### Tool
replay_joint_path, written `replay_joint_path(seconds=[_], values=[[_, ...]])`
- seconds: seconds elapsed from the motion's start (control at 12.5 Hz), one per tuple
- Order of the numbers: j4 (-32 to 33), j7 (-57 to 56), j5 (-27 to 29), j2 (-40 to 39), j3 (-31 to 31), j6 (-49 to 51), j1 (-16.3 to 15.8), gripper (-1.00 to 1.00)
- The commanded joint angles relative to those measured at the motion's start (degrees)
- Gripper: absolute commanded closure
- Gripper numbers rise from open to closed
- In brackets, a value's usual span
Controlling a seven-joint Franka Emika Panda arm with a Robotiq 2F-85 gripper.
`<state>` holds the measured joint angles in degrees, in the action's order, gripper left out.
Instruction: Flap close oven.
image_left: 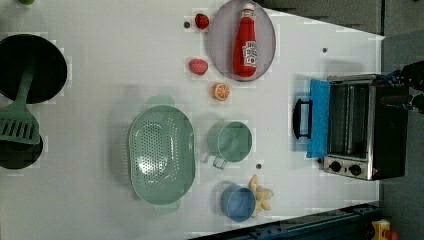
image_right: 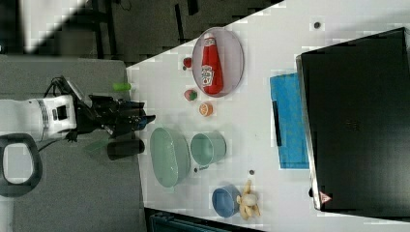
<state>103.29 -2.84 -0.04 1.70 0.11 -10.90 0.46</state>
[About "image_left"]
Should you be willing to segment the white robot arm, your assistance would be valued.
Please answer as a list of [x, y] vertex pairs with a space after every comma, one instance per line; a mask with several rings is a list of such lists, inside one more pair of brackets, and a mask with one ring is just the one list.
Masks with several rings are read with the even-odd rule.
[[420, 91], [420, 94], [403, 94], [382, 97], [383, 105], [405, 110], [417, 110], [424, 113], [424, 62], [419, 61], [395, 70], [383, 77], [383, 84], [392, 87], [407, 87]]

